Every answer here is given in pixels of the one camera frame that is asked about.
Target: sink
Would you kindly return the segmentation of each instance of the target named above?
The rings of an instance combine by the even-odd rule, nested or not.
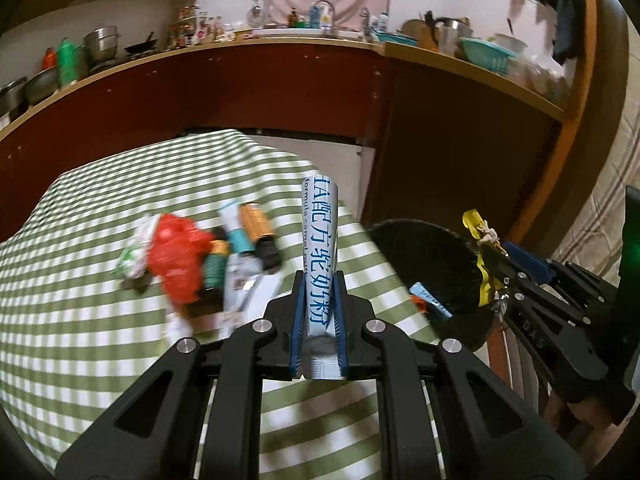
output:
[[[264,28],[261,30],[254,30],[254,34],[261,38],[332,38],[352,41],[363,40],[361,32],[351,32],[350,30],[333,30],[332,32],[324,32],[319,28]]]

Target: faucet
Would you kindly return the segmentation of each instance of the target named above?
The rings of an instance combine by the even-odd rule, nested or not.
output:
[[[331,28],[329,29],[329,32],[332,32],[334,30],[334,16],[335,16],[334,4],[332,4],[329,0],[316,0],[311,4],[311,8],[315,6],[319,9],[320,7],[318,6],[318,4],[325,4],[331,9]]]
[[[364,38],[366,41],[371,39],[371,25],[370,25],[370,17],[371,13],[367,7],[363,7],[360,11],[360,17],[362,18],[362,32],[364,34]]]

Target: metal bowl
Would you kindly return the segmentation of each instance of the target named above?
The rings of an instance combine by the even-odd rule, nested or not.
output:
[[[27,78],[21,77],[0,88],[0,117],[9,114],[9,119],[15,121],[29,107],[24,95],[26,81]]]
[[[87,34],[82,42],[89,49],[93,62],[102,63],[116,57],[118,37],[117,27],[103,27]]]
[[[58,67],[52,66],[29,79],[24,86],[29,103],[33,106],[51,97],[60,88],[58,77]]]

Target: orange bottle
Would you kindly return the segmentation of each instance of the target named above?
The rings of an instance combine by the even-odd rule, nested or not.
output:
[[[47,51],[44,53],[44,57],[42,58],[42,69],[46,70],[47,68],[53,68],[58,64],[58,56],[54,50],[49,47]]]
[[[289,28],[296,28],[298,25],[298,13],[296,12],[296,8],[292,7],[289,16],[287,17],[287,21],[289,22]]]

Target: white bowl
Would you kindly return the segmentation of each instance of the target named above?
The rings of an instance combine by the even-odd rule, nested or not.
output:
[[[529,46],[524,41],[518,40],[513,36],[507,36],[506,34],[495,34],[494,43],[496,45],[503,46],[504,48],[508,48],[518,55],[522,54],[524,49]]]

